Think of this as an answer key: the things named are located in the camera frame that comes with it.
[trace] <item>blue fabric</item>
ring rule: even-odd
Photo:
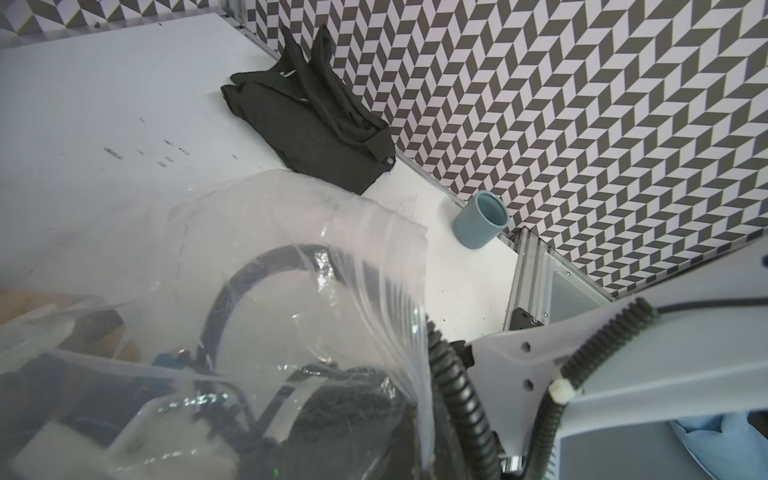
[[[746,412],[688,417],[671,422],[675,435],[715,480],[767,480],[768,440]]]

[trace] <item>white table surface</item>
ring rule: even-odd
[[[219,90],[273,63],[215,14],[0,51],[0,286],[57,285],[38,267],[127,205],[285,168]],[[426,307],[448,339],[502,328],[512,249],[463,247],[458,206],[402,161],[365,197],[427,227]]]

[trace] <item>black fabric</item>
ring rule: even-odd
[[[238,73],[221,88],[247,121],[301,174],[362,194],[395,163],[389,125],[367,110],[333,73],[333,43],[321,25],[309,62],[283,27],[283,57],[267,71]]]

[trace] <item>black cable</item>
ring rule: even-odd
[[[429,369],[440,391],[467,466],[476,480],[498,480],[502,464],[493,430],[464,363],[433,322],[427,322]]]
[[[768,297],[758,296],[750,298],[729,298],[718,300],[697,300],[693,302],[674,303],[672,305],[656,308],[659,313],[680,312],[681,310],[693,310],[699,308],[719,308],[723,306],[766,306]]]
[[[638,297],[635,302],[627,305],[621,313],[598,330],[587,342],[571,355],[561,367],[563,378],[567,379],[574,389],[580,389],[587,379],[624,345],[640,335],[651,326],[662,313],[680,312],[702,308],[766,306],[768,298],[738,298],[718,300],[698,300],[693,302],[675,303],[654,309],[644,299]],[[528,447],[525,469],[521,477],[504,475],[504,478],[522,478],[523,480],[540,480],[544,478],[547,465],[554,447],[560,421],[566,405],[557,404],[547,391],[539,404],[531,442]]]

